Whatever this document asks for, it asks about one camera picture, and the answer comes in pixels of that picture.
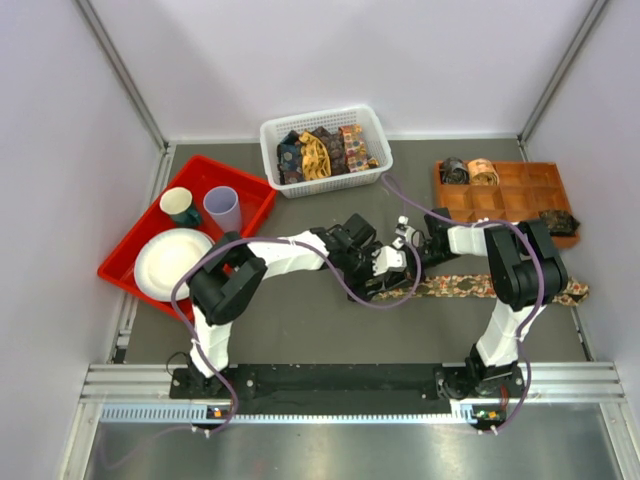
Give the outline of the floral patterned tie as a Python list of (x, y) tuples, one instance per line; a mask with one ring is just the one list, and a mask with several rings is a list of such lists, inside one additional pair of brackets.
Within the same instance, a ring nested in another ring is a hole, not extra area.
[[(369, 281), (367, 292), (372, 293), (373, 301), (399, 300), (410, 292), (413, 281), (401, 280), (396, 286), (387, 286), (383, 282)], [(550, 303), (575, 307), (589, 297), (589, 286), (570, 277), (566, 287), (556, 294)], [(460, 274), (427, 276), (412, 294), (413, 298), (486, 298), (496, 299), (489, 274)]]

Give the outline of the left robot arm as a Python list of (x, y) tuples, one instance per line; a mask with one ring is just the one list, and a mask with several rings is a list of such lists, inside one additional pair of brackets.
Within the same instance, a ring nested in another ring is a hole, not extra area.
[(262, 281), (332, 267), (353, 300), (368, 302), (422, 273), (409, 237), (384, 245), (376, 229), (358, 214), (345, 224), (312, 228), (277, 241), (239, 240), (236, 232), (225, 234), (209, 251), (212, 257), (187, 281), (197, 335), (190, 353), (191, 381), (209, 397), (226, 387), (232, 323), (247, 309)]

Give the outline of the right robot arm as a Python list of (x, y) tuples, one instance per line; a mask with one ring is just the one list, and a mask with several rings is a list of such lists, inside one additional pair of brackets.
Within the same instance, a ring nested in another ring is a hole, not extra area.
[(422, 267), (462, 255), (485, 257), (497, 296), (486, 330), (465, 367), (443, 367), (439, 388), (452, 399), (487, 396), (519, 374), (521, 345), (535, 318), (568, 284), (568, 273), (543, 221), (452, 220), (446, 208), (424, 215), (427, 238)]

